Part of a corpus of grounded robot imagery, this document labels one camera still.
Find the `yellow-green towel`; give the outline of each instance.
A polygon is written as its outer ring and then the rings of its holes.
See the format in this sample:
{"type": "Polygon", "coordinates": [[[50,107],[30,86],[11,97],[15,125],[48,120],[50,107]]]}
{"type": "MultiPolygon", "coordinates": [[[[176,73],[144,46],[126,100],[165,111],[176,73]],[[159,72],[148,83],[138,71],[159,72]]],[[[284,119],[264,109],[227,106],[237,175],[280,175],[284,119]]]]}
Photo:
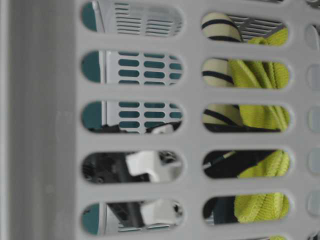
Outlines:
{"type": "MultiPolygon", "coordinates": [[[[250,44],[280,46],[288,39],[288,30],[284,28],[268,38],[256,37],[250,44]]],[[[281,89],[288,84],[288,69],[281,63],[229,60],[235,87],[281,89]]],[[[279,129],[284,131],[289,124],[289,113],[280,106],[240,105],[243,124],[256,127],[279,129]]],[[[286,152],[275,151],[257,166],[242,172],[239,178],[283,176],[289,168],[290,159],[286,152]]],[[[289,210],[287,197],[280,192],[237,196],[234,202],[234,214],[240,223],[277,220],[283,218],[289,210]]],[[[283,240],[273,236],[271,240],[283,240]]]]}

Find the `black stripe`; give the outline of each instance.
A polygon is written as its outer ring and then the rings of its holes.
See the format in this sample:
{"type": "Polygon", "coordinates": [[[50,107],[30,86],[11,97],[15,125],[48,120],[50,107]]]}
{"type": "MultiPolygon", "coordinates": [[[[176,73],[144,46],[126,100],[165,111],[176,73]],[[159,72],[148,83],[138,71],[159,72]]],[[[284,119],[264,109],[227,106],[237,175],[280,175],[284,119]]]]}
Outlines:
{"type": "Polygon", "coordinates": [[[238,110],[240,110],[240,107],[239,107],[239,105],[232,105],[235,109],[238,109],[238,110]]]}
{"type": "Polygon", "coordinates": [[[209,109],[206,109],[204,111],[204,114],[209,115],[215,119],[221,120],[222,122],[228,124],[228,125],[233,125],[233,126],[237,126],[237,124],[232,121],[230,118],[228,118],[227,116],[222,115],[221,113],[218,113],[216,111],[212,111],[209,109]]]}
{"type": "Polygon", "coordinates": [[[228,60],[228,59],[226,59],[226,58],[219,58],[219,57],[215,57],[214,59],[221,60],[221,61],[226,61],[226,62],[228,62],[228,61],[229,61],[229,60],[228,60]]]}
{"type": "Polygon", "coordinates": [[[225,20],[225,19],[209,20],[209,21],[205,22],[204,24],[202,24],[202,29],[204,29],[205,27],[208,27],[210,25],[214,25],[214,24],[227,24],[227,25],[234,27],[235,29],[238,29],[237,26],[232,21],[225,20]]]}
{"type": "Polygon", "coordinates": [[[228,83],[234,84],[232,77],[226,74],[223,74],[221,72],[217,72],[217,71],[203,71],[202,72],[202,76],[210,76],[210,77],[215,77],[218,79],[222,79],[225,80],[228,83]]]}
{"type": "Polygon", "coordinates": [[[227,41],[227,42],[236,42],[240,43],[240,40],[231,37],[231,36],[210,36],[209,39],[216,41],[227,41]]]}

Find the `clothing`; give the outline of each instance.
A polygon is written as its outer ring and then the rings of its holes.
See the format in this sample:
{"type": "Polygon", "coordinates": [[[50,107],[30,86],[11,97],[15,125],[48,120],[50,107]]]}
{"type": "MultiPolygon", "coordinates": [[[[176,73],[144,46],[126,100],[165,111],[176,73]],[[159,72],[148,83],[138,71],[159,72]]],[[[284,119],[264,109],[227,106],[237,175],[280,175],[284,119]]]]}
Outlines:
{"type": "MultiPolygon", "coordinates": [[[[241,35],[234,22],[225,14],[213,12],[202,20],[204,35],[212,40],[240,42],[241,35]]],[[[202,68],[204,81],[213,87],[233,87],[232,71],[227,59],[211,58],[202,68]]],[[[202,117],[203,123],[242,126],[237,105],[210,104],[202,117]]]]}
{"type": "MultiPolygon", "coordinates": [[[[288,38],[286,28],[268,38],[256,37],[250,44],[282,45],[288,38]]],[[[289,72],[281,63],[229,60],[234,85],[238,88],[280,89],[289,81],[289,72]]],[[[243,123],[249,127],[280,129],[285,131],[290,122],[289,113],[281,106],[240,105],[243,123]]],[[[239,178],[283,176],[289,169],[290,159],[286,152],[277,150],[257,166],[242,172],[239,178]]],[[[236,196],[234,214],[240,223],[278,220],[289,211],[289,200],[280,192],[236,196]]],[[[283,240],[272,236],[270,240],[283,240]]]]}

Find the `gray plastic frame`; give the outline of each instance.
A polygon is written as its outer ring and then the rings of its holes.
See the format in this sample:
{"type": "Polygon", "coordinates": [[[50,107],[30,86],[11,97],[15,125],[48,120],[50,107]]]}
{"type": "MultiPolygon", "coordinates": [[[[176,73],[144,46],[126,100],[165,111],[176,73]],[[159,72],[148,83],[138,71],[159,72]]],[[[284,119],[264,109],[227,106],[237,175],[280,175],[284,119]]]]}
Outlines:
{"type": "Polygon", "coordinates": [[[173,198],[184,209],[181,226],[172,231],[124,233],[109,240],[240,240],[282,235],[304,240],[319,230],[319,218],[307,212],[319,177],[308,170],[311,149],[319,135],[308,127],[308,112],[318,106],[320,92],[309,88],[307,70],[320,52],[306,44],[305,31],[320,24],[320,12],[304,0],[272,4],[252,0],[130,0],[177,8],[183,16],[180,34],[169,38],[98,34],[81,21],[86,0],[0,1],[0,238],[1,240],[104,240],[81,225],[83,210],[97,202],[173,198]],[[257,13],[284,22],[289,40],[281,47],[214,42],[202,34],[202,17],[212,11],[240,16],[257,13]],[[99,85],[81,72],[81,60],[96,49],[167,53],[180,58],[182,79],[174,86],[99,85]],[[287,88],[212,88],[201,76],[206,59],[245,58],[285,63],[291,73],[287,88]],[[84,107],[96,100],[166,99],[184,113],[181,128],[171,135],[93,134],[82,125],[84,107]],[[286,107],[292,123],[281,134],[213,134],[202,124],[209,103],[270,104],[286,107]],[[273,179],[212,180],[201,164],[212,150],[284,149],[289,173],[273,179]],[[81,174],[84,158],[93,152],[172,150],[183,158],[182,176],[173,183],[91,185],[81,174]],[[216,196],[285,193],[291,203],[280,221],[210,227],[202,217],[205,202],[216,196]]]}

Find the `striped fabric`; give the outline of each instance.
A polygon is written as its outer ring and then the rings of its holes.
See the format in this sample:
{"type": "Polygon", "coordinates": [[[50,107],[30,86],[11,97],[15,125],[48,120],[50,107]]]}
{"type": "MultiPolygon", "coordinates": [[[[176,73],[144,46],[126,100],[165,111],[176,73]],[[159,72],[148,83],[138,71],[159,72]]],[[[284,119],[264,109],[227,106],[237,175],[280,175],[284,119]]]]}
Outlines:
{"type": "Polygon", "coordinates": [[[202,31],[212,40],[242,42],[237,26],[223,13],[212,12],[206,15],[202,20],[202,31]]]}
{"type": "MultiPolygon", "coordinates": [[[[234,22],[225,14],[213,12],[203,18],[202,31],[212,40],[242,42],[241,34],[234,22]]],[[[214,87],[233,87],[231,68],[227,59],[211,58],[202,68],[204,81],[214,87]]],[[[241,126],[239,107],[230,104],[210,104],[203,113],[206,124],[241,126]]]]}

